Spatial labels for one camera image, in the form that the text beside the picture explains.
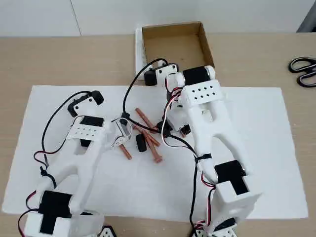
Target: open cardboard box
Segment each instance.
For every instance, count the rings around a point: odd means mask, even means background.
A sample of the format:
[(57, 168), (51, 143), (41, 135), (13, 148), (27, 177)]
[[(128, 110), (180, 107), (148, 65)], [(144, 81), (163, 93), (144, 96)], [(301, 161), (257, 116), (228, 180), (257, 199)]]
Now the open cardboard box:
[(143, 27), (142, 38), (147, 62), (165, 58), (178, 64), (181, 71), (204, 65), (214, 67), (201, 22)]

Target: red wire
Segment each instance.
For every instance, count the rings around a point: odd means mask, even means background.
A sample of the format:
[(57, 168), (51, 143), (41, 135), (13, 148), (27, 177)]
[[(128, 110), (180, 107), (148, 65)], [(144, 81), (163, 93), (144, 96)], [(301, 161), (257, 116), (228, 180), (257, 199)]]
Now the red wire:
[(206, 182), (205, 180), (204, 180), (204, 176), (203, 176), (203, 173), (201, 174), (201, 181), (202, 181), (202, 183), (204, 183), (206, 186), (208, 186), (208, 187), (211, 187), (211, 188), (214, 188), (215, 187), (215, 185), (213, 185), (213, 184), (211, 184), (211, 183), (208, 183), (208, 182)]
[(31, 212), (31, 211), (39, 211), (39, 210), (38, 210), (38, 209), (30, 209), (30, 210), (27, 210), (26, 212), (24, 212), (24, 213), (19, 217), (19, 220), (18, 220), (18, 230), (19, 230), (19, 233), (20, 233), (20, 235), (21, 235), (22, 237), (25, 237), (25, 235), (24, 235), (24, 233), (23, 233), (23, 231), (22, 231), (22, 229), (21, 229), (21, 227), (20, 227), (21, 219), (22, 219), (22, 217), (23, 217), (25, 214), (27, 214), (27, 213), (29, 213), (29, 212)]
[(35, 194), (36, 194), (36, 190), (33, 191), (30, 195), (28, 195), (28, 197), (27, 197), (26, 200), (25, 200), (26, 207), (27, 207), (29, 210), (30, 210), (31, 208), (29, 207), (28, 202), (29, 202), (30, 198), (33, 197)]

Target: scissors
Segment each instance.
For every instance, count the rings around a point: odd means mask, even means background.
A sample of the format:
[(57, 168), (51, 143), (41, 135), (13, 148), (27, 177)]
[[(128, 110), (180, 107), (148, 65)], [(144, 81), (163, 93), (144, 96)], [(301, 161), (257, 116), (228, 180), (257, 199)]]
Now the scissors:
[[(300, 68), (296, 68), (296, 67), (294, 67), (294, 65), (297, 62), (307, 62), (307, 63), (309, 63), (309, 65), (303, 66), (303, 67), (300, 67)], [(305, 74), (303, 74), (303, 75), (301, 75), (301, 76), (299, 76), (297, 78), (297, 83), (300, 86), (303, 86), (303, 87), (316, 87), (316, 83), (306, 83), (306, 82), (304, 82), (305, 79), (311, 78), (312, 76), (316, 75), (316, 59), (309, 58), (309, 57), (295, 58), (289, 63), (288, 69), (292, 73), (306, 72)]]

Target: black wire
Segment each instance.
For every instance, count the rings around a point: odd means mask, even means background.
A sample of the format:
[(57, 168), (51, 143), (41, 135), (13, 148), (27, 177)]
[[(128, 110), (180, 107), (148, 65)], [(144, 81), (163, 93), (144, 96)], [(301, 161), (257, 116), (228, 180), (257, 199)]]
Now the black wire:
[(20, 227), (20, 222), (21, 222), (21, 219), (24, 215), (26, 215), (27, 213), (31, 212), (31, 211), (39, 211), (38, 209), (29, 209), (27, 210), (26, 212), (24, 212), (18, 219), (18, 230), (19, 230), (19, 233), (21, 236), (25, 237), (24, 233), (22, 232), (21, 230), (21, 227)]
[(171, 138), (173, 138), (173, 139), (175, 139), (175, 140), (178, 140), (178, 141), (182, 142), (184, 145), (186, 145), (186, 147), (187, 147), (190, 151), (192, 151), (192, 152), (194, 153), (194, 155), (197, 155), (196, 152), (195, 152), (195, 150), (193, 149), (193, 147), (192, 147), (186, 140), (183, 140), (182, 138), (177, 137), (177, 136), (174, 136), (174, 135), (172, 135), (172, 134), (170, 134), (169, 137), (171, 137)]
[[(68, 97), (59, 107), (58, 109), (52, 114), (52, 116), (49, 118), (47, 124), (46, 124), (46, 127), (44, 129), (44, 132), (43, 132), (43, 135), (41, 137), (41, 147), (42, 147), (42, 150), (45, 152), (45, 146), (44, 146), (44, 139), (45, 139), (45, 135), (46, 135), (46, 132), (47, 132), (47, 129), (48, 129), (48, 126), (50, 124), (50, 122), (52, 121), (52, 119), (54, 118), (54, 116), (58, 113), (58, 111), (61, 110), (61, 108), (68, 102), (70, 101), (73, 97), (75, 97), (76, 95), (79, 95), (79, 94), (83, 94), (83, 93), (86, 93), (86, 94), (91, 94), (91, 91), (87, 91), (87, 90), (83, 90), (83, 91), (79, 91), (73, 95), (71, 95), (70, 97)], [(45, 164), (46, 164), (46, 169), (49, 167), (49, 163), (48, 163), (48, 159), (47, 159), (47, 155), (44, 154), (44, 159), (45, 159)]]
[(192, 216), (194, 212), (194, 205), (196, 202), (196, 193), (197, 193), (197, 175), (198, 175), (198, 161), (196, 161), (196, 165), (194, 168), (194, 177), (193, 177), (193, 194), (192, 194), (192, 203), (191, 203), (191, 211), (190, 211), (190, 224), (193, 228), (194, 235), (198, 237), (196, 229), (194, 227), (193, 221), (192, 221)]
[[(141, 75), (141, 73), (142, 73), (143, 71), (145, 71), (150, 65), (152, 65), (153, 63), (158, 62), (158, 61), (163, 61), (163, 62), (165, 62), (166, 64), (168, 64), (168, 61), (165, 60), (165, 59), (163, 59), (163, 58), (157, 58), (157, 59), (151, 61), (151, 62), (148, 63), (146, 66), (144, 66), (144, 67), (142, 68), (142, 70), (140, 70), (140, 71), (138, 72), (138, 74), (135, 76), (135, 78), (134, 78), (134, 80), (132, 81), (132, 83), (129, 85), (129, 88), (127, 89), (127, 92), (125, 93), (125, 96), (124, 96), (124, 99), (123, 99), (123, 112), (124, 112), (124, 113), (126, 113), (125, 105), (126, 105), (127, 96), (128, 96), (128, 94), (129, 94), (130, 90), (132, 89), (133, 85), (135, 84), (135, 82), (137, 81), (137, 79), (139, 78), (139, 76)], [(152, 129), (152, 128), (147, 127), (147, 126), (144, 126), (144, 125), (142, 125), (142, 124), (140, 124), (140, 123), (138, 123), (138, 122), (132, 120), (131, 118), (126, 118), (126, 119), (129, 120), (129, 121), (131, 121), (133, 124), (135, 124), (135, 125), (137, 125), (137, 126), (139, 126), (139, 127), (141, 127), (141, 128), (144, 128), (144, 129), (149, 130), (149, 131), (151, 131), (151, 132), (157, 132), (157, 130)]]

